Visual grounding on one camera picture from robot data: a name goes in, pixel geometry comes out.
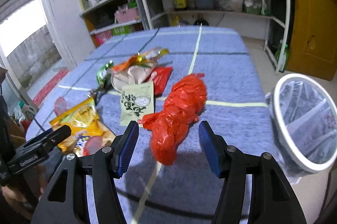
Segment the person's left hand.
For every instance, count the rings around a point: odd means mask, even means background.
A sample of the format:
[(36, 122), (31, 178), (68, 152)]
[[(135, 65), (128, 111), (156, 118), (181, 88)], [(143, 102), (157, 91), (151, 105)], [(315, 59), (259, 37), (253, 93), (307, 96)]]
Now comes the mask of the person's left hand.
[[(40, 200), (47, 185), (47, 180), (45, 177), (46, 168), (45, 166), (37, 166), (35, 170), (37, 170), (38, 174), (38, 176), (34, 177), (34, 179), (38, 179), (38, 182), (36, 182), (36, 184), (38, 185), (36, 193), (38, 194), (38, 199)], [(5, 201), (16, 213), (29, 221), (31, 220), (33, 214), (29, 212), (24, 206), (24, 203), (26, 203), (27, 200), (18, 188), (12, 186), (2, 186), (1, 192)]]

